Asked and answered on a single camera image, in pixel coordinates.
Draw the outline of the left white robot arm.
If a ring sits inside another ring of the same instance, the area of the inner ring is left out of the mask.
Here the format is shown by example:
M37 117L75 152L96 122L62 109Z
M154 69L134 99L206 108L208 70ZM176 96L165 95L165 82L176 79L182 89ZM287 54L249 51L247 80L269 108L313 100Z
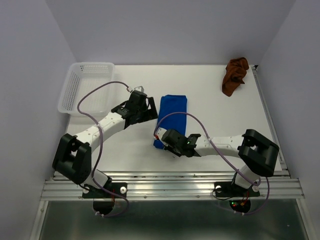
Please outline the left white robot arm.
M88 129L70 135L64 134L58 144L52 167L76 185L89 185L100 197L108 195L125 199L118 189L112 188L112 179L92 163L92 153L102 150L104 141L131 125L158 118L153 97L133 90L129 99L114 107L102 120Z

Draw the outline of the blue towel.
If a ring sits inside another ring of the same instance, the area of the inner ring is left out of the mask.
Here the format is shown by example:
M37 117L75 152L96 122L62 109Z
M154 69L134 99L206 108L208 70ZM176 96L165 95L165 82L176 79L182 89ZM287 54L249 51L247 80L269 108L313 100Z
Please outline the blue towel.
M168 114L176 112L187 112L188 99L185 95L170 95L162 96L160 99L160 109L158 121ZM159 125L160 128L166 130L174 129L180 134L186 134L187 116L185 114L173 114L165 118Z

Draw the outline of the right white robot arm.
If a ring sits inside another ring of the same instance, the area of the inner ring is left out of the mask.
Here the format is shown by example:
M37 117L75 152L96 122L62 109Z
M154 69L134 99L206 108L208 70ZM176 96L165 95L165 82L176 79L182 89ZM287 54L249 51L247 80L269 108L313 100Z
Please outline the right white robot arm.
M205 135L191 134L186 137L174 129L159 128L156 138L164 144L164 149L178 157L221 156L240 158L244 166L238 169L231 181L214 184L218 198L243 197L249 194L260 195L253 190L253 184L261 177L274 175L279 154L279 146L254 129L244 134L229 137L214 137L209 140Z

